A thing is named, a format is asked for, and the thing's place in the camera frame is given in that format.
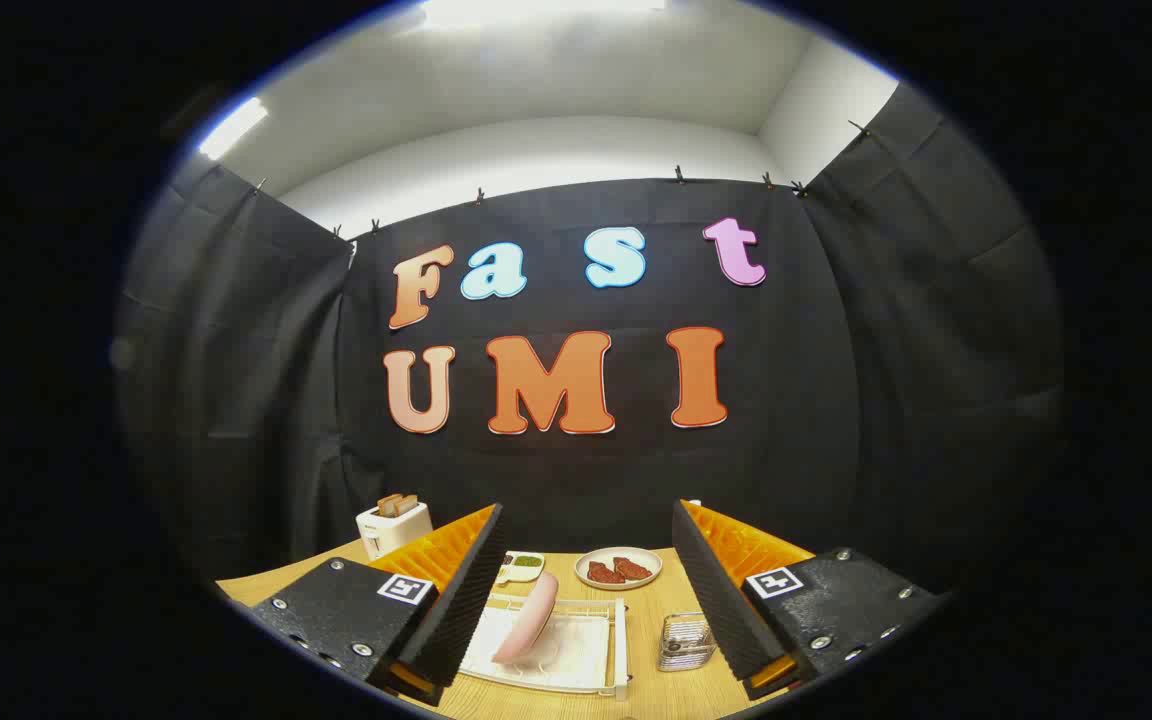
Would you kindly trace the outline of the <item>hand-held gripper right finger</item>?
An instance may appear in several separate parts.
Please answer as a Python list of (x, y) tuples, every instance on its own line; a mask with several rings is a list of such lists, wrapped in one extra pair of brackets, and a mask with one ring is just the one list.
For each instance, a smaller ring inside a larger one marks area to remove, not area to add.
[(858, 550), (813, 553), (687, 500), (673, 547), (749, 700), (829, 679), (943, 605)]

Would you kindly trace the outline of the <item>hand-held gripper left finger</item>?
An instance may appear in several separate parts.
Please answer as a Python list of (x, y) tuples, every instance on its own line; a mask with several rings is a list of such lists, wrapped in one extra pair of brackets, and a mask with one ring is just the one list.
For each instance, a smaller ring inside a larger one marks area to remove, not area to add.
[(251, 609), (264, 632), (353, 683), (438, 705), (506, 556), (492, 503), (369, 562), (333, 556)]

